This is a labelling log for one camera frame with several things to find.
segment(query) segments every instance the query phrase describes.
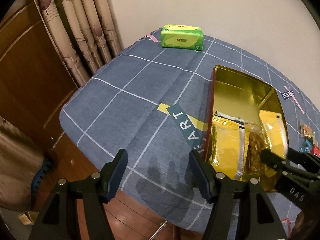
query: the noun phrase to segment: patterned curtain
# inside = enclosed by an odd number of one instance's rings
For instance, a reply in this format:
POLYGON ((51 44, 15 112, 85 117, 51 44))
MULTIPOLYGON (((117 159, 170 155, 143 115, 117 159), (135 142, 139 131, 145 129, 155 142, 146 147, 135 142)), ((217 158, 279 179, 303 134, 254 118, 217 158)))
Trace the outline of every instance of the patterned curtain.
POLYGON ((107 0, 35 0, 49 36, 78 86, 120 51, 107 0))

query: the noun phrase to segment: cardboard box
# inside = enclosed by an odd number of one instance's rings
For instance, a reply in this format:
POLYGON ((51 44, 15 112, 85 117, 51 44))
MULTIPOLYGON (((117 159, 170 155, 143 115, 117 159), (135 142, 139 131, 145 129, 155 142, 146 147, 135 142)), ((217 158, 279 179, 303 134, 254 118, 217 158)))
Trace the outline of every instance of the cardboard box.
POLYGON ((161 31, 161 45, 168 48, 203 49, 201 28, 166 24, 161 31))
POLYGON ((24 225, 34 225, 36 222, 36 219, 38 217, 38 212, 33 212, 33 211, 25 211, 18 215, 18 218, 24 225))
MULTIPOLYGON (((206 115, 209 123, 204 145, 204 160, 206 162, 212 153, 212 150, 210 152, 212 116, 216 111, 240 117, 245 123, 255 123, 260 126, 260 110, 280 113, 287 141, 289 141, 282 106, 276 90, 271 85, 240 71, 216 65, 212 72, 208 99, 206 115)), ((260 183, 266 191, 273 190, 277 181, 275 176, 268 178, 263 175, 260 177, 260 183)))

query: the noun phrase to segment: wooden door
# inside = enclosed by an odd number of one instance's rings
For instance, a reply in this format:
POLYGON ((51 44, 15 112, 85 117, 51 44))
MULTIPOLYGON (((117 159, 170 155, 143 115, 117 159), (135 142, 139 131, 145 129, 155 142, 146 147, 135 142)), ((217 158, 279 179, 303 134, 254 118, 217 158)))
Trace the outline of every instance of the wooden door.
POLYGON ((76 89, 26 0, 0 27, 0 116, 50 150, 62 134, 59 111, 76 89))

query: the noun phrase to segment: printed label tag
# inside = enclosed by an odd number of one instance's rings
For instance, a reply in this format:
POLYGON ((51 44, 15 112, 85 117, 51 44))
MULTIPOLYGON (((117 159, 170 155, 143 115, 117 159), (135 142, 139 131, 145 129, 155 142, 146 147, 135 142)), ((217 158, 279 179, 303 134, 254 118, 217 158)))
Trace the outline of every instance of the printed label tag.
POLYGON ((291 98, 289 91, 281 93, 284 100, 287 100, 288 98, 291 98))
POLYGON ((182 110, 179 104, 169 106, 167 108, 170 116, 173 118, 174 122, 180 129, 186 142, 190 145, 192 149, 198 151, 198 153, 203 152, 201 134, 198 129, 195 128, 188 118, 187 114, 182 110))

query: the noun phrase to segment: gold tin box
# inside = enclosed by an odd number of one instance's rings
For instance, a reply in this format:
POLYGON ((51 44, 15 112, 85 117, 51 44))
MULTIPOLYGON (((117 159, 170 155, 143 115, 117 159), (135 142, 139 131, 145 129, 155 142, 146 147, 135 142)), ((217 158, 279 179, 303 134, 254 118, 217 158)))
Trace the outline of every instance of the gold tin box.
MULTIPOLYGON (((208 99, 206 115, 209 124, 204 148, 205 161, 208 161, 211 154, 212 116, 216 111, 240 117, 245 122, 255 123, 259 127, 261 127, 259 110, 280 113, 283 117, 287 141, 289 141, 280 100, 276 90, 271 85, 240 71, 216 65, 212 72, 208 99)), ((260 177, 260 183, 266 191, 273 190, 276 181, 276 175, 271 178, 265 175, 260 177)))

